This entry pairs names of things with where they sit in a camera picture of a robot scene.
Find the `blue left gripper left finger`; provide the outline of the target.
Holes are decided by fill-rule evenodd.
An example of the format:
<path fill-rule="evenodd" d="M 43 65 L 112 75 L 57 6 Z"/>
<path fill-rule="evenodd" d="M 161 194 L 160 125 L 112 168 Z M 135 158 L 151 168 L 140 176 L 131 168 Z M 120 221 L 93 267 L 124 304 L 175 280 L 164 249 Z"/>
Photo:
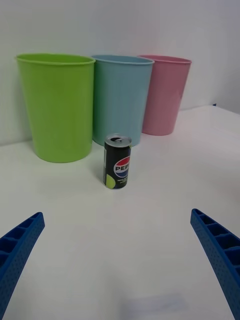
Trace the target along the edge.
<path fill-rule="evenodd" d="M 0 319 L 44 228 L 43 213 L 37 212 L 0 238 Z"/>

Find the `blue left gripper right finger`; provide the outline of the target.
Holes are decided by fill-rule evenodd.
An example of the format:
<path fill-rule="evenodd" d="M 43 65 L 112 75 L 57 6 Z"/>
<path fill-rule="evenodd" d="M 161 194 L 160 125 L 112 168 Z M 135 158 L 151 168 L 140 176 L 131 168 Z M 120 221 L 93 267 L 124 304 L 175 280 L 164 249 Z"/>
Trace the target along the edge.
<path fill-rule="evenodd" d="M 240 319 L 240 239 L 194 208 L 190 224 L 216 275 L 234 319 Z"/>

